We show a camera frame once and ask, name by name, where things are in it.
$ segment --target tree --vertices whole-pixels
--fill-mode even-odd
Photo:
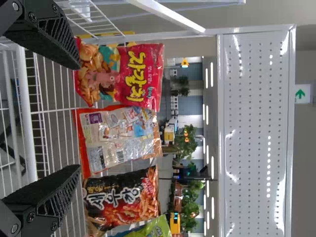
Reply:
[[[174,142],[176,144],[176,147],[178,149],[178,158],[184,159],[192,158],[192,153],[196,150],[198,143],[195,141],[195,133],[196,133],[196,128],[193,127],[191,124],[190,126],[185,125],[184,129],[180,132],[180,134],[177,134]]]

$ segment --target cartoon character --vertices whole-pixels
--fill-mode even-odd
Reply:
[[[119,73],[111,72],[88,72],[85,77],[88,79],[88,87],[92,89],[98,89],[99,86],[103,88],[114,87],[114,83],[119,79]]]

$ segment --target white frame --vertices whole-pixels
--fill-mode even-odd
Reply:
[[[277,26],[260,26],[260,27],[241,27],[241,28],[219,28],[219,29],[206,29],[205,34],[197,35],[192,31],[178,31],[178,32],[162,32],[162,33],[152,33],[152,34],[137,34],[128,36],[117,36],[117,37],[100,37],[85,39],[86,43],[96,43],[96,44],[108,44],[113,42],[124,43],[127,41],[148,41],[148,40],[166,40],[166,39],[182,39],[182,38],[195,38],[195,37],[217,37],[217,56],[218,56],[218,198],[219,201],[218,208],[218,223],[219,223],[219,233],[218,236],[224,237],[224,167],[223,167],[223,142],[224,142],[224,110],[222,108],[222,102],[224,100],[224,83],[223,83],[223,49],[222,40],[225,34],[237,34],[237,33],[255,33],[255,32],[271,32],[271,31],[289,31],[290,32],[290,73],[289,73],[289,95],[294,91],[294,81],[295,81],[295,25],[277,25]],[[15,44],[0,44],[0,50],[14,50],[17,52],[17,63],[18,63],[18,74],[21,81],[21,102],[23,110],[23,124],[25,137],[27,144],[25,144],[27,153],[27,163],[28,163],[28,174],[30,182],[37,180],[37,170],[36,170],[36,160],[35,160],[35,149],[32,130],[32,119],[31,119],[31,109],[29,101],[27,74],[26,74],[26,63],[25,63],[25,53],[24,48],[17,46]],[[293,162],[293,137],[294,137],[294,98],[289,96],[289,108],[288,108],[288,140],[287,140],[287,201],[286,201],[286,217],[285,217],[285,236],[291,236],[291,196],[292,196],[292,162]]]
[[[291,220],[292,220],[292,172],[293,172],[293,146],[294,146],[294,97],[295,92],[295,54],[296,54],[296,25],[269,26],[264,27],[242,27],[238,31],[228,30],[224,34],[217,35],[217,56],[218,56],[218,206],[219,206],[219,237],[225,237],[224,231],[224,210],[225,210],[225,193],[224,193],[224,75],[223,75],[223,35],[234,33],[253,33],[253,32],[270,32],[270,31],[289,31],[289,88],[288,88],[288,126],[287,126],[287,165],[286,165],[286,202],[285,202],[285,233],[284,236],[291,237]]]

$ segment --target white wire shelf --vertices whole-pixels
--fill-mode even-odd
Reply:
[[[63,9],[76,35],[88,34],[98,38],[101,34],[124,36],[111,20],[91,0],[56,1]]]

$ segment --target snack bag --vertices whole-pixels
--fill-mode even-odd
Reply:
[[[88,236],[158,217],[158,171],[155,166],[83,182]]]
[[[153,219],[148,224],[124,231],[112,237],[172,237],[165,215]]]
[[[163,44],[118,47],[120,77],[115,99],[159,112],[163,75]]]
[[[77,38],[81,69],[75,71],[76,92],[92,107],[101,99],[114,101],[114,85],[119,77],[117,48],[85,44]]]
[[[122,105],[77,109],[76,120],[84,178],[132,159],[162,156],[151,110]]]
[[[112,48],[76,41],[82,68],[74,73],[75,87],[88,106],[103,99],[159,111],[163,44]]]

